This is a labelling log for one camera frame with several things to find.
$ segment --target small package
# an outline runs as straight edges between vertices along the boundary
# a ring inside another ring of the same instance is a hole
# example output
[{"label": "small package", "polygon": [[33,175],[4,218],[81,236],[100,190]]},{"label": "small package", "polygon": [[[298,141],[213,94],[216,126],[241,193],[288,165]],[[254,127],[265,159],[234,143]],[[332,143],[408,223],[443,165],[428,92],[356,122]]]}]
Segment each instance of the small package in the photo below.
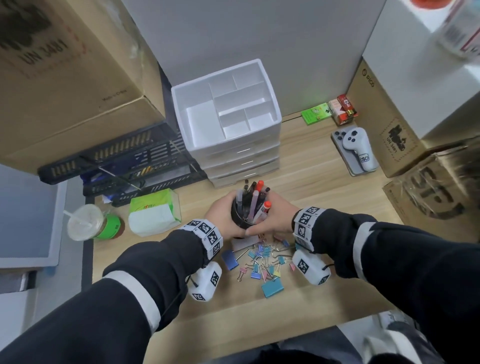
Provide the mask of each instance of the small package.
[{"label": "small package", "polygon": [[171,189],[132,198],[128,224],[138,236],[160,234],[181,224],[179,196]]},{"label": "small package", "polygon": [[[347,104],[351,107],[351,108],[348,109],[348,112],[345,111],[342,103],[340,103],[338,98],[341,98],[341,100],[344,101],[344,104]],[[340,125],[352,122],[353,118],[358,116],[358,113],[351,106],[351,103],[348,101],[348,99],[346,98],[345,95],[340,95],[338,98],[329,101],[328,102],[328,107],[330,108],[330,111],[332,112],[332,116],[333,116],[336,124],[340,126]]]},{"label": "small package", "polygon": [[311,109],[306,109],[301,112],[303,119],[307,125],[315,124],[316,122],[328,119],[332,116],[328,104],[324,102],[318,106],[315,106]]}]

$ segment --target black sleeve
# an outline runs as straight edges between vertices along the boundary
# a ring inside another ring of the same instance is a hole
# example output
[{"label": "black sleeve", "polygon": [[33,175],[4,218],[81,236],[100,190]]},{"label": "black sleeve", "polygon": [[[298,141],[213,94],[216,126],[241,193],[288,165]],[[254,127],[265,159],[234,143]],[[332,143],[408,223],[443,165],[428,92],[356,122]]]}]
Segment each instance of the black sleeve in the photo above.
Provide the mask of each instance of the black sleeve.
[{"label": "black sleeve", "polygon": [[[341,277],[357,277],[353,245],[366,221],[375,219],[328,209],[312,228],[314,251],[329,254]],[[370,231],[360,254],[366,280],[418,321],[447,362],[464,362],[461,358],[476,355],[480,246],[386,222],[373,224]]]},{"label": "black sleeve", "polygon": [[[136,278],[157,304],[162,329],[178,314],[186,277],[206,263],[200,238],[175,230],[161,242],[128,248],[104,275],[122,270]],[[15,339],[0,352],[0,363],[141,363],[150,337],[135,296],[101,279]]]}]

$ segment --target wrist band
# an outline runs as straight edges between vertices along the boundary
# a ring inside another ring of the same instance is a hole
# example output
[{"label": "wrist band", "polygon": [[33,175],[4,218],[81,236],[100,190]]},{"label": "wrist band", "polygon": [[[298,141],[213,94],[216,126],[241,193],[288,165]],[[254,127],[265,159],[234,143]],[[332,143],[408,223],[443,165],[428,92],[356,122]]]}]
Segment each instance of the wrist band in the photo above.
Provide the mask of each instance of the wrist band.
[{"label": "wrist band", "polygon": [[206,219],[192,220],[188,224],[183,225],[180,229],[191,231],[202,239],[202,244],[207,251],[208,260],[212,260],[223,246],[223,237],[220,234],[220,231],[214,224]]},{"label": "wrist band", "polygon": [[306,207],[297,212],[293,219],[295,241],[312,253],[315,250],[312,244],[312,228],[324,211],[325,209],[320,207]]}]

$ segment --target hand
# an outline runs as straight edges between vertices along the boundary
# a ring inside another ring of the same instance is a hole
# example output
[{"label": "hand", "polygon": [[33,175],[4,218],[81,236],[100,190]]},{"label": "hand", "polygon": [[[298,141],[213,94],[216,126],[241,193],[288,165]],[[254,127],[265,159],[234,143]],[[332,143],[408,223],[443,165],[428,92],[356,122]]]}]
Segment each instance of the hand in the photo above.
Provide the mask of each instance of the hand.
[{"label": "hand", "polygon": [[243,238],[245,236],[245,230],[237,226],[232,220],[232,202],[236,196],[237,191],[232,191],[228,195],[216,200],[204,216],[205,219],[220,230],[223,240]]},{"label": "hand", "polygon": [[260,224],[249,227],[246,230],[246,235],[254,236],[268,232],[293,232],[292,220],[300,208],[292,205],[273,191],[268,193],[267,200],[272,203],[272,207],[268,211],[268,217]]}]

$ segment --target white stripe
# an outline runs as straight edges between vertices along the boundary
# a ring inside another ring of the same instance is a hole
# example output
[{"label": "white stripe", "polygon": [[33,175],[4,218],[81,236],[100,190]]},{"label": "white stripe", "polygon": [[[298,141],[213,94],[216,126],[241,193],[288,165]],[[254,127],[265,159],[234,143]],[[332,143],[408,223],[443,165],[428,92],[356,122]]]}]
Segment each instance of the white stripe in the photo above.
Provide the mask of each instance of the white stripe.
[{"label": "white stripe", "polygon": [[376,222],[364,222],[360,225],[355,240],[353,242],[353,264],[355,265],[355,271],[357,276],[364,281],[367,281],[364,274],[363,268],[361,265],[361,251],[368,237],[373,231],[370,231],[370,228],[376,224]]},{"label": "white stripe", "polygon": [[160,324],[160,311],[148,291],[141,285],[136,278],[124,272],[123,270],[114,270],[113,272],[108,273],[103,278],[110,278],[116,280],[126,289],[128,289],[137,299],[138,303],[142,307],[145,317],[147,318],[148,324],[150,325],[150,330],[152,334],[158,328]]}]

